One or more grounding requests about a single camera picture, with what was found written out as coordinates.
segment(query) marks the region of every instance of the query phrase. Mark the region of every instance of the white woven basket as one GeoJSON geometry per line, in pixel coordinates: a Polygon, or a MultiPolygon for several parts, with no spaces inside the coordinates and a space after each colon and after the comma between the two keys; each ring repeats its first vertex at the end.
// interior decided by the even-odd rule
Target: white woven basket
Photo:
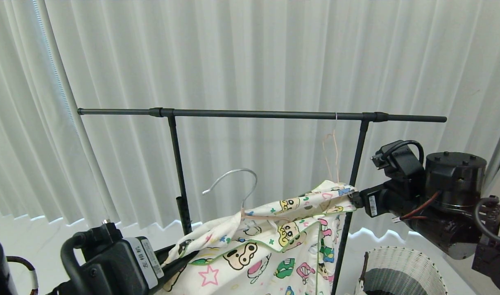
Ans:
{"type": "Polygon", "coordinates": [[[356,295],[448,295],[443,277],[422,252],[379,247],[365,254],[356,295]]]}

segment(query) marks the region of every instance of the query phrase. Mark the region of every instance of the silver hook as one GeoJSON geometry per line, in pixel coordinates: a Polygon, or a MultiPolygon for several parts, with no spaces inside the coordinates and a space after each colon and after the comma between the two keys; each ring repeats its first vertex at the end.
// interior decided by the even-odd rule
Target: silver hook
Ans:
{"type": "Polygon", "coordinates": [[[248,169],[248,168],[239,168],[239,169],[233,169],[233,170],[230,170],[228,172],[226,172],[225,174],[222,174],[222,176],[220,176],[213,184],[212,186],[210,186],[209,189],[203,191],[203,196],[209,192],[212,191],[212,189],[217,185],[217,183],[219,183],[219,181],[221,181],[224,177],[232,174],[232,173],[235,173],[235,172],[239,172],[239,171],[246,171],[246,172],[250,172],[252,175],[253,175],[253,178],[255,179],[254,183],[253,183],[253,187],[251,188],[251,191],[244,197],[244,199],[242,199],[242,203],[241,203],[241,208],[244,208],[244,202],[246,201],[246,199],[248,199],[249,196],[251,196],[251,194],[253,193],[253,191],[255,191],[255,188],[257,187],[257,174],[255,172],[253,172],[252,170],[248,169]]]}

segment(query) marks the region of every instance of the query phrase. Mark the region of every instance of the black metal rod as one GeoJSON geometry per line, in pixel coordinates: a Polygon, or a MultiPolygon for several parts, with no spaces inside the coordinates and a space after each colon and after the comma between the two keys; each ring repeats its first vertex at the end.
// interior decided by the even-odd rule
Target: black metal rod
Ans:
{"type": "MultiPolygon", "coordinates": [[[[366,120],[361,122],[359,138],[357,139],[357,147],[355,149],[355,157],[353,158],[353,166],[351,168],[350,185],[355,185],[355,181],[357,180],[359,164],[361,163],[362,149],[364,148],[364,140],[366,139],[366,132],[368,132],[369,123],[370,122],[366,120]]],[[[343,231],[341,232],[341,241],[339,242],[339,252],[337,254],[337,262],[334,272],[334,284],[332,285],[332,295],[335,295],[337,291],[337,283],[339,282],[339,275],[341,273],[341,267],[343,266],[348,232],[350,231],[351,216],[351,212],[346,213],[345,224],[343,226],[343,231]]]]}
{"type": "Polygon", "coordinates": [[[179,188],[181,196],[177,198],[177,208],[181,217],[181,224],[184,235],[192,232],[192,222],[190,210],[188,209],[188,197],[186,196],[186,186],[184,184],[183,164],[181,161],[181,150],[179,149],[179,138],[177,137],[177,124],[174,116],[168,116],[168,125],[172,136],[173,155],[175,157],[175,166],[177,166],[177,178],[179,179],[179,188]]]}
{"type": "Polygon", "coordinates": [[[139,109],[78,109],[80,115],[147,115],[147,116],[201,116],[224,118],[270,118],[270,119],[314,119],[314,120],[368,120],[446,122],[445,116],[392,115],[383,112],[373,113],[335,113],[335,112],[285,112],[285,111],[234,111],[234,110],[179,110],[165,108],[139,109]]]}

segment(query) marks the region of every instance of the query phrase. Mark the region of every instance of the white label sticker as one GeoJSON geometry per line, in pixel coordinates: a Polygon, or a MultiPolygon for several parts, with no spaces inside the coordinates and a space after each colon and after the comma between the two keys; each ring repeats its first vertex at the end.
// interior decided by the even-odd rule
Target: white label sticker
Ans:
{"type": "Polygon", "coordinates": [[[148,259],[150,259],[150,263],[152,265],[153,271],[158,278],[162,278],[164,273],[162,272],[161,265],[158,263],[157,256],[155,256],[155,252],[153,251],[150,241],[148,239],[141,239],[141,243],[143,243],[143,247],[145,248],[146,254],[148,255],[148,259]]]}
{"type": "Polygon", "coordinates": [[[148,260],[148,256],[145,252],[145,249],[141,245],[141,241],[137,238],[124,238],[125,241],[130,243],[131,250],[133,254],[135,254],[135,258],[137,258],[137,263],[139,263],[139,267],[141,271],[143,271],[143,275],[148,284],[148,287],[152,289],[157,286],[158,280],[153,272],[153,268],[150,266],[150,262],[148,260]]]}
{"type": "Polygon", "coordinates": [[[370,213],[372,213],[372,217],[377,216],[376,197],[369,196],[368,200],[370,201],[370,213]]]}

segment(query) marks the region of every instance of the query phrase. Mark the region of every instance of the cartoon print fabric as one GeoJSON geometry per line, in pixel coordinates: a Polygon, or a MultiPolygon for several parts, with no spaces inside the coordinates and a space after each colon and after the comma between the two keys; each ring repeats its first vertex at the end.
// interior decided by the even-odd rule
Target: cartoon print fabric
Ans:
{"type": "Polygon", "coordinates": [[[206,222],[170,251],[165,264],[199,253],[160,293],[330,294],[340,220],[355,210],[353,192],[324,181],[301,196],[246,209],[244,218],[238,212],[206,222]]]}

